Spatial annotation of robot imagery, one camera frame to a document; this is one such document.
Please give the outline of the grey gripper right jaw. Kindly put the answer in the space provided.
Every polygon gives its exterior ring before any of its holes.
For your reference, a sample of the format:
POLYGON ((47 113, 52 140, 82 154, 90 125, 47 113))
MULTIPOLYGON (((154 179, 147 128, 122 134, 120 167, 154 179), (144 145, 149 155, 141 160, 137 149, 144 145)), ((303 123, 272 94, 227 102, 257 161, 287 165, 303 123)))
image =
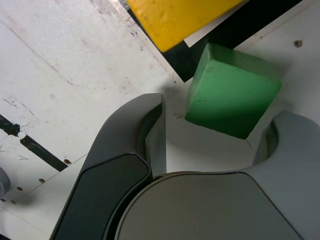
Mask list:
POLYGON ((264 161, 223 173, 175 172, 128 205, 117 240, 317 240, 320 127, 290 112, 268 130, 264 161))

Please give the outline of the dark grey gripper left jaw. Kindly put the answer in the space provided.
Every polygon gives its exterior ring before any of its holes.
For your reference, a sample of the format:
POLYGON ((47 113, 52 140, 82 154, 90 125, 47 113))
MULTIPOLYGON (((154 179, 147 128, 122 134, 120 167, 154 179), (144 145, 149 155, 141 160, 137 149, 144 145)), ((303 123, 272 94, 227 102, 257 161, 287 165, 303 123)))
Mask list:
POLYGON ((132 199, 166 171, 165 99, 142 94, 102 125, 51 239, 114 239, 132 199))

